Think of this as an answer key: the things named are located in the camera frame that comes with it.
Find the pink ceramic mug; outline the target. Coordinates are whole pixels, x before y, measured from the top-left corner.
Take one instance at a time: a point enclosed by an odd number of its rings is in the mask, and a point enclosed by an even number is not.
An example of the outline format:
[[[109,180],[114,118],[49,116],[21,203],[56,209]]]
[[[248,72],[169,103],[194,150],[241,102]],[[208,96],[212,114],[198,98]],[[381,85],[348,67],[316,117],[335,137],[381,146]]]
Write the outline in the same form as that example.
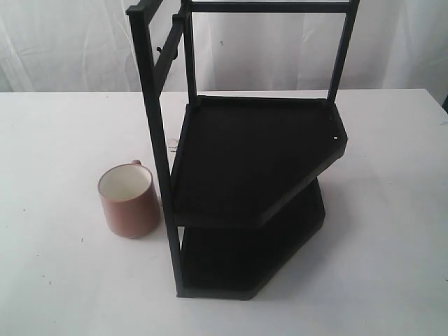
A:
[[[153,174],[140,160],[110,168],[99,179],[97,190],[115,235],[136,239],[158,226],[161,210]]]

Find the black two-tier metal rack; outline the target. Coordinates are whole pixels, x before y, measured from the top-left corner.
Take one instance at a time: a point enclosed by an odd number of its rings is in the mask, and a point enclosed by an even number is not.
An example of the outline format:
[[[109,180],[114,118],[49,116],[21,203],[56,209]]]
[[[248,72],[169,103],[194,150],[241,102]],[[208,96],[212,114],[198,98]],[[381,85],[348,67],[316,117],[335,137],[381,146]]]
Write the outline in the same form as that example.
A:
[[[155,57],[149,25],[159,1],[130,6],[167,238],[180,298],[249,300],[322,227],[318,177],[346,149],[335,98],[358,12],[357,1],[182,1]],[[344,15],[324,98],[200,95],[194,13]],[[160,95],[183,45],[188,101],[173,161],[167,157]]]

